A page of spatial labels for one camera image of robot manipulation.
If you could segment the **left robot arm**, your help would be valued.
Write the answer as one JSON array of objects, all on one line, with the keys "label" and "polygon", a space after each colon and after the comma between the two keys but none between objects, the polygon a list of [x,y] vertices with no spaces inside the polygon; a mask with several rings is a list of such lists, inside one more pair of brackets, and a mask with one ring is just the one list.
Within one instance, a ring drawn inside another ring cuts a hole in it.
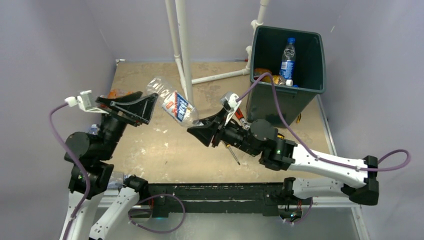
[{"label": "left robot arm", "polygon": [[58,138],[66,152],[64,159],[73,163],[61,239],[104,240],[113,223],[122,218],[132,204],[142,205],[148,201],[148,182],[130,176],[124,181],[117,201],[94,222],[114,169],[109,160],[127,126],[138,127],[150,122],[158,97],[156,93],[144,95],[141,91],[116,98],[94,97],[91,90],[85,90],[65,99],[69,107],[78,106],[86,113],[101,114],[101,122],[96,133],[78,131],[66,140]]}]

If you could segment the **blue white label bottle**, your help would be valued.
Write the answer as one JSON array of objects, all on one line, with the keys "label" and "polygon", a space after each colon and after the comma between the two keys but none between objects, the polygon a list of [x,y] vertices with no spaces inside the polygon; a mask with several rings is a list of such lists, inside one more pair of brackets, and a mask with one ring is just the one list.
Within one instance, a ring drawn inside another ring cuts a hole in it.
[{"label": "blue white label bottle", "polygon": [[167,80],[153,78],[146,86],[148,94],[157,94],[157,104],[180,126],[191,128],[201,125],[196,107]]}]

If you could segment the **orange juice bottle white cap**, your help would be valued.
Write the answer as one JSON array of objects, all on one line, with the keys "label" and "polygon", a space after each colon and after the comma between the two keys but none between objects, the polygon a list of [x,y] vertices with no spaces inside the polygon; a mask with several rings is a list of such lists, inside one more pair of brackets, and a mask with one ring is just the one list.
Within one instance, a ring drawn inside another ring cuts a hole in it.
[{"label": "orange juice bottle white cap", "polygon": [[266,68],[255,68],[253,70],[253,77],[254,78],[258,78],[260,75],[262,75],[264,73],[272,74],[272,72],[269,69],[266,69]]}]

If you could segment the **amber tea bottle red label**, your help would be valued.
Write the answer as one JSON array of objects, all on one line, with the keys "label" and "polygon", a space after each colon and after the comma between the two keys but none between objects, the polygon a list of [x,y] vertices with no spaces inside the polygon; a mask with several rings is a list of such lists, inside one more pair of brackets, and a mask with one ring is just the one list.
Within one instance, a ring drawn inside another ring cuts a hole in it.
[{"label": "amber tea bottle red label", "polygon": [[281,75],[273,75],[272,81],[274,82],[274,84],[279,85],[279,86],[288,86],[288,87],[293,86],[293,80],[292,79],[286,79]]}]

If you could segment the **clear water bottle edge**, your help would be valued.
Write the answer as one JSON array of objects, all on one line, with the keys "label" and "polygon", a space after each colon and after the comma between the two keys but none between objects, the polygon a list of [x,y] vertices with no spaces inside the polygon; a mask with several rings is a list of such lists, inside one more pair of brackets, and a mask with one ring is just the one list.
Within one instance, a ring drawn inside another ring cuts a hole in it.
[{"label": "clear water bottle edge", "polygon": [[92,124],[89,130],[87,131],[90,135],[98,135],[100,131],[100,127],[98,124]]}]

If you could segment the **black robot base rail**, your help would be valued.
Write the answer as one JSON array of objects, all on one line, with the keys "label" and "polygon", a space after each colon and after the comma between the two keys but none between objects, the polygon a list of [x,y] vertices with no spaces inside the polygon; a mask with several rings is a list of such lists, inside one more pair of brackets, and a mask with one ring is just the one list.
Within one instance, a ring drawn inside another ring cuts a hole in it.
[{"label": "black robot base rail", "polygon": [[305,210],[311,198],[294,196],[291,184],[251,183],[151,183],[137,207],[152,211],[154,218],[170,213],[261,214],[290,217]]}]

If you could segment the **orange label bottle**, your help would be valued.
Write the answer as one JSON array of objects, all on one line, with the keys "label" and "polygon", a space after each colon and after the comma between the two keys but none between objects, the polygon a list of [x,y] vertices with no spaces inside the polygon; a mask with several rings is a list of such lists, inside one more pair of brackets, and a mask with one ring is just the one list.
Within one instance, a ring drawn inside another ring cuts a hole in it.
[{"label": "orange label bottle", "polygon": [[122,90],[122,89],[111,89],[109,94],[107,95],[108,99],[116,99],[116,98],[120,98],[120,97],[124,97],[127,95],[132,94],[132,91],[126,91],[126,90]]}]

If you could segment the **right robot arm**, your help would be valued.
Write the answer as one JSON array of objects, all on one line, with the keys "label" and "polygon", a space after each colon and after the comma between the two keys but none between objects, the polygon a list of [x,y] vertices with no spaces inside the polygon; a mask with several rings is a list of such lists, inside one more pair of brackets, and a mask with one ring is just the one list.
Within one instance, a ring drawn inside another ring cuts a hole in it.
[{"label": "right robot arm", "polygon": [[258,162],[273,171],[308,172],[323,177],[317,183],[296,177],[285,180],[280,196],[288,204],[315,196],[348,197],[351,202],[366,206],[378,204],[378,160],[374,156],[349,159],[310,150],[279,137],[278,129],[264,119],[244,129],[233,119],[227,120],[225,109],[201,119],[200,125],[189,127],[187,132],[206,147],[223,142],[253,157],[259,156]]}]

